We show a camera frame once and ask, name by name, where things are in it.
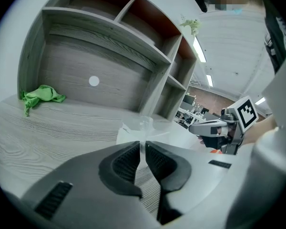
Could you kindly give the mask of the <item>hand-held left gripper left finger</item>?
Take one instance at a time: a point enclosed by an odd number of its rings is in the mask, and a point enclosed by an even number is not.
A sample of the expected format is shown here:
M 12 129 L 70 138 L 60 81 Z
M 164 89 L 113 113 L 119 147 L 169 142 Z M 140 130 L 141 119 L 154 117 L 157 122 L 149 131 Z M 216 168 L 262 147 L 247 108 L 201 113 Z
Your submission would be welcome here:
M 62 229 L 156 229 L 134 183 L 139 141 L 71 158 L 33 184 L 22 202 Z

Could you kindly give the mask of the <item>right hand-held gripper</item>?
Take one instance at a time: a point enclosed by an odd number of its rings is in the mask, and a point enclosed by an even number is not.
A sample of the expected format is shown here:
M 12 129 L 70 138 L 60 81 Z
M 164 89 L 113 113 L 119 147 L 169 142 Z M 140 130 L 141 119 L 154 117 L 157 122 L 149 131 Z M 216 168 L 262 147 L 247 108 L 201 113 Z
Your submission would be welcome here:
M 249 96 L 245 96 L 222 109 L 220 119 L 190 125 L 188 130 L 199 136 L 226 136 L 226 140 L 221 144 L 221 151 L 224 154 L 235 155 L 243 142 L 245 132 L 258 119 L 254 103 Z

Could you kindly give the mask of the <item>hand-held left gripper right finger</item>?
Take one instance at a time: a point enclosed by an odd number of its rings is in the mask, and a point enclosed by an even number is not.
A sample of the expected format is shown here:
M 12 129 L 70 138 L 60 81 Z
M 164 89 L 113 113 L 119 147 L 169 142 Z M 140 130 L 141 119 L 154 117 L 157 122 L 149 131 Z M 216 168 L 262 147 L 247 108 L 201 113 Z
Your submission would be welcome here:
M 225 178 L 232 179 L 227 190 L 234 192 L 249 164 L 245 155 L 200 152 L 157 141 L 145 143 L 145 160 L 160 185 L 157 220 L 162 225 L 188 213 Z

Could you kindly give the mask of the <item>person's right hand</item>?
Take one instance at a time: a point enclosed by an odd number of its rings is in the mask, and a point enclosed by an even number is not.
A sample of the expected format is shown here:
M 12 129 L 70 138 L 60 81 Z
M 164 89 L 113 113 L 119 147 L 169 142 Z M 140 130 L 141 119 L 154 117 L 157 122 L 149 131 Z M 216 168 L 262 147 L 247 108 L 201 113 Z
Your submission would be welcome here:
M 208 148 L 220 149 L 220 137 L 198 136 L 200 143 Z

